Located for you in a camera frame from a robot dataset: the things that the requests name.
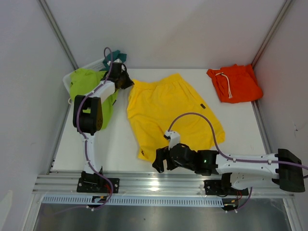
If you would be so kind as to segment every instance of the yellow shorts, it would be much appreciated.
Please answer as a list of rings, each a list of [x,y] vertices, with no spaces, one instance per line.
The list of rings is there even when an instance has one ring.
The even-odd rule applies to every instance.
[[[225,132],[206,102],[179,74],[158,82],[146,83],[133,80],[128,98],[128,119],[140,146],[138,158],[151,163],[156,149],[168,146],[164,138],[172,121],[186,112],[197,112],[212,123],[217,142],[224,142]],[[196,115],[179,119],[172,130],[180,134],[180,142],[192,150],[206,150],[214,146],[208,123]]]

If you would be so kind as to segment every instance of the teal cloth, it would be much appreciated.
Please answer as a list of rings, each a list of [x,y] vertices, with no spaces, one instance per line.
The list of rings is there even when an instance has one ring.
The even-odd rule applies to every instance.
[[[127,54],[121,53],[119,50],[116,50],[112,52],[113,61],[119,59],[121,60],[121,63],[124,63],[127,58]],[[110,66],[108,65],[108,62],[111,59],[111,54],[107,55],[107,57],[103,60],[103,64],[105,68],[103,68],[101,71],[109,71]]]

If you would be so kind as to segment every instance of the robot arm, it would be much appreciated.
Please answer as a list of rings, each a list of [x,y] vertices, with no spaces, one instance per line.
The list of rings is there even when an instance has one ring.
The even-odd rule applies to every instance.
[[[103,174],[102,164],[99,161],[95,144],[96,132],[101,130],[103,125],[102,102],[104,102],[110,95],[115,93],[118,89],[126,89],[133,85],[129,78],[126,66],[122,63],[113,63],[113,68],[110,70],[110,75],[107,81],[104,79],[99,86],[86,95],[77,95],[74,100],[74,115],[73,125],[77,128],[77,115],[82,104],[78,125],[80,128],[80,135],[84,146],[85,165],[81,173],[81,178],[78,181],[77,192],[79,193],[106,193],[106,182],[96,173]],[[109,178],[113,184],[114,193],[117,193],[119,186],[119,179]]]
[[[91,164],[93,168],[99,172],[102,168],[100,162],[98,161],[98,156],[95,150],[95,140],[96,140],[96,132],[101,130],[103,125],[103,113],[102,113],[102,102],[104,102],[110,95],[115,93],[116,86],[112,81],[106,81],[105,84],[100,87],[91,97],[88,97],[84,104],[82,105],[82,110],[79,115],[79,127],[81,131],[85,134],[86,138],[80,134],[82,138],[82,143],[85,147],[85,141],[87,140],[87,150],[84,149],[84,152],[87,151],[87,155],[89,160],[91,160]],[[82,100],[86,96],[77,95],[74,103],[74,117],[73,117],[73,125],[77,127],[77,111]],[[90,109],[90,113],[85,113],[83,110]],[[88,163],[85,161],[84,171],[86,173],[93,173],[93,170],[89,167]]]
[[[301,164],[300,159],[286,149],[279,149],[277,154],[260,156],[228,154],[227,159],[218,151],[191,150],[187,145],[180,143],[180,135],[175,131],[167,131],[164,137],[169,140],[169,146],[156,150],[156,160],[152,164],[160,173],[164,171],[163,160],[166,160],[167,170],[183,167],[203,176],[222,175],[222,188],[243,190],[275,183],[285,191],[305,191],[302,169],[277,163],[286,161]]]

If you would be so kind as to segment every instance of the metal floor panel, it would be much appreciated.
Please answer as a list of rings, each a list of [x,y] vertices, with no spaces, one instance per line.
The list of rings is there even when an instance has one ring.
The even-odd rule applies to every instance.
[[[291,231],[282,199],[252,199],[238,213],[221,208],[105,206],[91,212],[42,204],[35,231]]]

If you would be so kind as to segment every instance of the shorts waistband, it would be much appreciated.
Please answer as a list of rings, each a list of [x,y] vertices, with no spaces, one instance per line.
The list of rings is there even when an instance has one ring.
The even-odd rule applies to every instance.
[[[170,75],[160,81],[157,82],[152,82],[152,83],[147,83],[147,82],[141,82],[136,79],[133,79],[134,82],[134,87],[137,88],[143,88],[143,89],[154,89],[158,85],[166,84],[166,83],[172,83],[172,82],[177,82],[179,80],[182,80],[182,76],[179,73]]]

